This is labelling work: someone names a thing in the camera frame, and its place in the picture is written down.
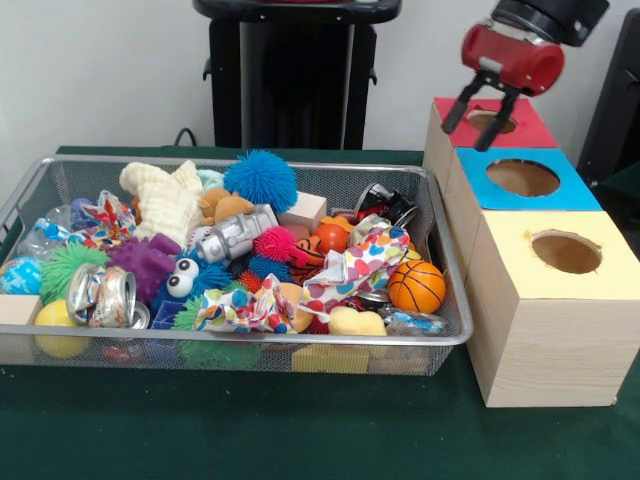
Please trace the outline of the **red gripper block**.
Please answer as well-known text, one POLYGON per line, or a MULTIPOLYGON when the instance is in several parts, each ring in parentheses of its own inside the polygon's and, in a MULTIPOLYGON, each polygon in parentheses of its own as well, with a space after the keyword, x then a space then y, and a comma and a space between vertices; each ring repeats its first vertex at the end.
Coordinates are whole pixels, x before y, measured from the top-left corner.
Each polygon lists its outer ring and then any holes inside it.
POLYGON ((471 98, 485 85, 504 92, 500 110, 481 131, 475 150, 487 151, 507 124, 520 94, 541 95, 553 87, 565 65, 562 48, 533 32, 498 23, 474 25, 461 47, 462 63, 475 71, 444 118, 441 129, 455 131, 471 98))

